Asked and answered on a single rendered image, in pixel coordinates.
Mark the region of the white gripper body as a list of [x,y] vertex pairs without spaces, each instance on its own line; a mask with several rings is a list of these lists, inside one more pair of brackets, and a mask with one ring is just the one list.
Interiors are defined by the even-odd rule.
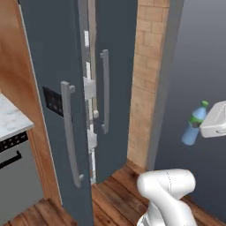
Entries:
[[226,101],[217,102],[200,125],[204,138],[226,136]]

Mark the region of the dark grey fridge door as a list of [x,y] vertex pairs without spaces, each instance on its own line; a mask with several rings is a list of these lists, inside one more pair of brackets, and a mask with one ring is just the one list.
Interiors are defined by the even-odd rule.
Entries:
[[[124,166],[127,159],[132,71],[138,0],[95,0],[96,182],[101,183]],[[109,51],[109,132],[103,124],[103,68],[101,53]]]

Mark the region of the dark grey freezer door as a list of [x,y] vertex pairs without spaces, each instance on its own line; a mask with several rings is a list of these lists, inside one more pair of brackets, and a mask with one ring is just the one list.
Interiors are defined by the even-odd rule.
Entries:
[[[19,0],[63,208],[78,226],[94,226],[89,174],[78,0]],[[61,82],[75,86],[72,128],[81,187],[67,150]]]

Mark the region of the blue water bottle green cap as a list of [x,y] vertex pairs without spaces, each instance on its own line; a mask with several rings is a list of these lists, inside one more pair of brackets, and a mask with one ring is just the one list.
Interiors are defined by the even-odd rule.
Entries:
[[202,101],[200,106],[192,112],[188,120],[188,126],[181,139],[185,145],[192,146],[195,143],[200,132],[200,125],[207,116],[207,107],[208,101]]

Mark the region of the fridge body with inner shelves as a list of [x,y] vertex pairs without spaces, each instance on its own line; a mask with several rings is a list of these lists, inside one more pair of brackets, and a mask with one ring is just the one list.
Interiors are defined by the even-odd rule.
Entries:
[[97,146],[97,134],[94,132],[94,108],[93,99],[96,97],[96,85],[92,79],[91,59],[90,59],[90,39],[88,25],[88,0],[78,0],[79,5],[79,25],[81,37],[83,83],[85,91],[85,108],[87,121],[87,144],[90,164],[91,184],[96,183],[95,155]]

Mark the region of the wooden cabinet side panel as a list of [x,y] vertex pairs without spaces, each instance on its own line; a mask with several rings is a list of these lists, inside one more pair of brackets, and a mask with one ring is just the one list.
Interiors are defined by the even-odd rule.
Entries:
[[17,0],[0,0],[0,93],[34,123],[34,128],[28,131],[28,138],[44,197],[61,206],[33,62]]

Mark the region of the grey dishwasher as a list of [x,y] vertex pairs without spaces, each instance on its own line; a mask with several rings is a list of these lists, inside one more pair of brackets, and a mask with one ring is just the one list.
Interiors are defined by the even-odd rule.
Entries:
[[0,154],[17,150],[22,158],[0,169],[0,226],[43,197],[26,132],[0,142]]

